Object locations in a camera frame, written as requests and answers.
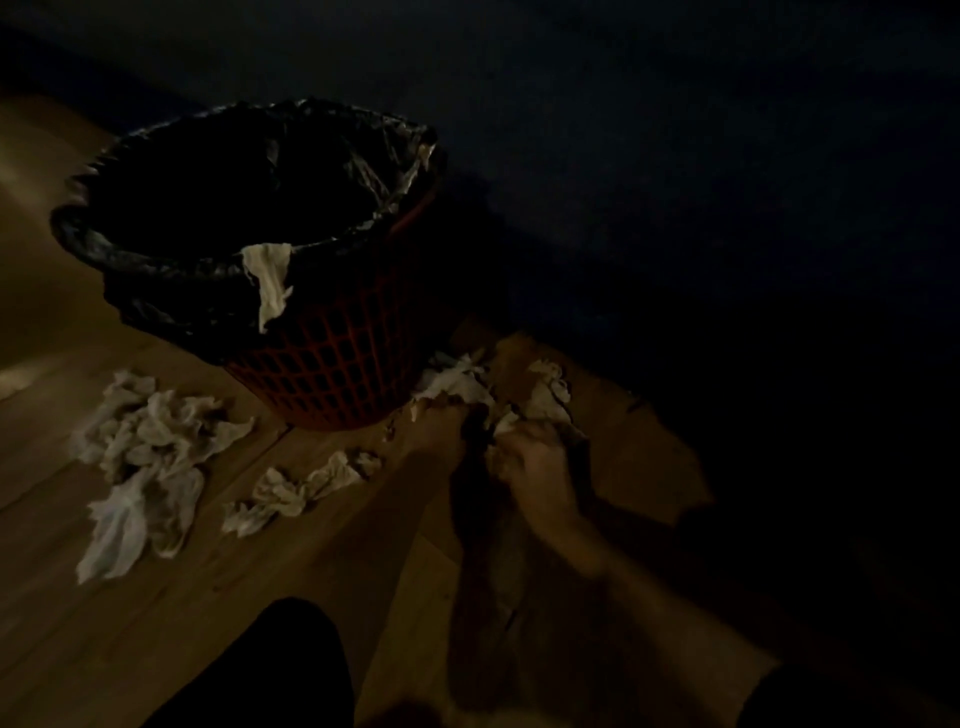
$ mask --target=red mesh trash can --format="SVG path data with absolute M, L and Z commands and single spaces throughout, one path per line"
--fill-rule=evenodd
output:
M 436 131 L 323 99 L 238 103 L 126 134 L 51 213 L 128 326 L 225 367 L 292 425 L 367 425 L 418 374 L 418 245 L 445 155 Z M 244 251 L 286 243 L 262 331 Z
M 269 343 L 225 365 L 284 422 L 364 427 L 410 399 L 422 364 L 420 249 L 410 226 L 436 192 L 437 185 L 371 245 L 332 297 L 284 312 Z

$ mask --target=crumpled tissue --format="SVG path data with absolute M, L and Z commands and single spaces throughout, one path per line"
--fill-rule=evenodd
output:
M 213 419 L 222 408 L 212 397 L 158 392 L 151 376 L 114 375 L 103 402 L 70 440 L 74 457 L 99 465 L 112 486 L 106 499 L 89 504 L 96 525 L 77 565 L 79 583 L 124 575 L 148 541 L 161 558 L 177 555 L 204 489 L 196 466 L 253 428 L 253 418 Z
M 253 486 L 249 501 L 227 503 L 221 530 L 236 533 L 241 539 L 251 536 L 274 516 L 299 516 L 307 503 L 368 480 L 381 465 L 380 458 L 369 452 L 348 455 L 338 450 L 330 455 L 326 465 L 300 483 L 289 480 L 276 468 L 269 468 Z

